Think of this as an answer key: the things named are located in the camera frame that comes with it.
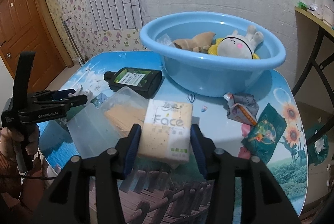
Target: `wooden door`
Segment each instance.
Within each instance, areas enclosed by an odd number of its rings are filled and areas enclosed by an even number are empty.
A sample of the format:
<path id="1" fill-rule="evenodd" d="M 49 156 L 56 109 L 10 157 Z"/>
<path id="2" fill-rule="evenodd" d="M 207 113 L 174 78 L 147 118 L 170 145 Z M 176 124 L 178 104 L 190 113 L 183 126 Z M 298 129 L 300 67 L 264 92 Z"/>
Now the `wooden door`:
<path id="1" fill-rule="evenodd" d="M 36 52 L 29 92 L 44 90 L 66 67 L 35 0 L 0 0 L 0 46 L 0 55 L 13 78 L 20 53 Z"/>

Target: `snack wrapper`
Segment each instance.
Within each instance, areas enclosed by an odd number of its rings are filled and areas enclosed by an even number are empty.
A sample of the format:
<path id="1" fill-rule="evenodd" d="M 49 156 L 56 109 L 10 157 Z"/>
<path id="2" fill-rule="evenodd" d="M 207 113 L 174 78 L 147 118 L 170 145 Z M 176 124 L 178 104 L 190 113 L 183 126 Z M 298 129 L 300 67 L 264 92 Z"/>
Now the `snack wrapper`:
<path id="1" fill-rule="evenodd" d="M 255 126 L 257 124 L 256 115 L 258 113 L 258 103 L 254 96 L 246 93 L 226 93 L 224 99 L 228 101 L 229 119 Z"/>
<path id="2" fill-rule="evenodd" d="M 270 104 L 261 113 L 258 124 L 249 132 L 241 143 L 267 164 L 281 139 L 287 123 Z"/>

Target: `black cable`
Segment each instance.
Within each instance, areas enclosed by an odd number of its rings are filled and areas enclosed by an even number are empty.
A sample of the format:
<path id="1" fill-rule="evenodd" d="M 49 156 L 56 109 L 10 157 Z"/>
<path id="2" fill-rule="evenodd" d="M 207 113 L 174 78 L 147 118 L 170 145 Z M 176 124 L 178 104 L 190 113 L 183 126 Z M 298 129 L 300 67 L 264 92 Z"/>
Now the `black cable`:
<path id="1" fill-rule="evenodd" d="M 33 176 L 25 176 L 25 175 L 2 175 L 0 174 L 0 178 L 24 178 L 24 179 L 41 179 L 41 180 L 50 180 L 50 179 L 56 179 L 56 177 L 33 177 Z"/>

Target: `human hand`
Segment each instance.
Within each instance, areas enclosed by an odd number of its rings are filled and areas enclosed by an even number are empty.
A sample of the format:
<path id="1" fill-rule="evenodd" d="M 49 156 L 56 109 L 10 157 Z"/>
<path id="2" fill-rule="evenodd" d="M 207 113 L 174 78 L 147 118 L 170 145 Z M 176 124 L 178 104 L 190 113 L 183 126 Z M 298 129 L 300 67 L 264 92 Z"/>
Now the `human hand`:
<path id="1" fill-rule="evenodd" d="M 16 162 L 16 150 L 14 141 L 22 142 L 24 136 L 15 129 L 3 128 L 0 135 L 0 152 L 10 161 Z M 35 155 L 38 152 L 39 127 L 36 125 L 35 131 L 29 135 L 29 144 L 25 147 L 28 155 Z"/>

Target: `bottle cap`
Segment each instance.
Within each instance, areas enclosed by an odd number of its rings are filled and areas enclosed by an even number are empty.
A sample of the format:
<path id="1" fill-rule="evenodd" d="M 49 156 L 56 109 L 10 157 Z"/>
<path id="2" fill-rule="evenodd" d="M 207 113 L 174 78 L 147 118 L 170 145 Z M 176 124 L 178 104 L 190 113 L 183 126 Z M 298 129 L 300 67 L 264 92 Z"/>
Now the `bottle cap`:
<path id="1" fill-rule="evenodd" d="M 103 79 L 107 82 L 111 81 L 111 79 L 114 77 L 116 72 L 112 72 L 112 71 L 107 71 L 104 76 Z"/>

